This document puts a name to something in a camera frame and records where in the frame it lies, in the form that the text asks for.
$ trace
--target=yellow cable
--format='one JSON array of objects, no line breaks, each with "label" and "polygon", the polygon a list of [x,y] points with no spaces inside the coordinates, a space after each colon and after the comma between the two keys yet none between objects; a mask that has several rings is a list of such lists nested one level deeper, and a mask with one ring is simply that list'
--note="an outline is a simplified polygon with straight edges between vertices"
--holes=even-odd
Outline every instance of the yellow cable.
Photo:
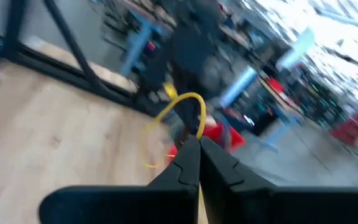
[{"label": "yellow cable", "polygon": [[[196,98],[198,100],[198,102],[200,103],[200,107],[201,107],[201,119],[200,119],[200,125],[198,126],[198,130],[196,133],[196,138],[197,139],[201,139],[201,137],[203,136],[204,133],[204,128],[205,128],[205,120],[206,120],[206,105],[204,102],[204,99],[197,93],[184,93],[180,96],[178,96],[178,98],[175,98],[174,100],[171,101],[171,103],[164,108],[154,119],[154,122],[152,124],[149,124],[145,127],[144,131],[149,132],[151,129],[155,128],[157,124],[159,124],[159,122],[161,121],[161,119],[168,114],[168,112],[180,101],[187,99],[187,98]],[[142,148],[145,149],[145,147],[147,146],[147,144],[145,144],[146,141],[146,133],[142,134]],[[159,163],[159,164],[148,164],[146,162],[143,161],[143,159],[140,159],[140,161],[142,162],[142,164],[146,167],[149,168],[158,168],[160,167],[163,162]]]},{"label": "yellow cable", "polygon": [[178,97],[177,89],[171,83],[164,83],[162,85],[164,87],[165,92],[171,99],[175,99]]}]

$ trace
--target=red object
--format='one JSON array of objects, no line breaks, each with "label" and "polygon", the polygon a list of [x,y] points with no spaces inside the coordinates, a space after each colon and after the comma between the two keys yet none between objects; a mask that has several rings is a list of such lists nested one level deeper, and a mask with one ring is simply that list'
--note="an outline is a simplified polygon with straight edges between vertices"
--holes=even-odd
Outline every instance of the red object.
[{"label": "red object", "polygon": [[281,85],[277,80],[275,80],[274,78],[269,78],[267,80],[267,84],[272,87],[277,93],[281,93],[282,91],[284,91],[284,86]]},{"label": "red object", "polygon": [[[219,141],[221,135],[223,132],[223,125],[221,123],[218,123],[217,126],[205,126],[204,129],[204,136],[208,136],[210,139],[212,139],[214,142]],[[243,146],[246,143],[246,140],[241,137],[241,135],[232,127],[230,127],[230,135],[231,135],[231,146],[228,150],[229,152],[238,149],[239,147]],[[178,153],[177,148],[175,145],[173,145],[169,151],[169,155],[176,156]],[[169,157],[169,162],[173,160],[174,157]]]},{"label": "red object", "polygon": [[332,130],[331,134],[336,139],[354,146],[358,140],[358,113]]}]

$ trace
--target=concrete floor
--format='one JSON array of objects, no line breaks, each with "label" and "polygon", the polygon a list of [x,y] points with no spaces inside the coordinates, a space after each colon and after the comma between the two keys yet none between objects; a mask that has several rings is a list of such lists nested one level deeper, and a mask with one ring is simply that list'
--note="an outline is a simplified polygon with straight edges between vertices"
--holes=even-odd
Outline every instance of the concrete floor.
[{"label": "concrete floor", "polygon": [[[56,0],[88,60],[119,71],[121,51],[101,40],[101,16],[87,0]],[[6,0],[0,0],[0,34]],[[69,50],[42,1],[30,1],[22,39],[36,35]],[[247,146],[234,153],[277,185],[358,185],[358,158],[327,134],[309,126],[293,128],[277,143],[280,152],[261,147],[246,135]]]}]

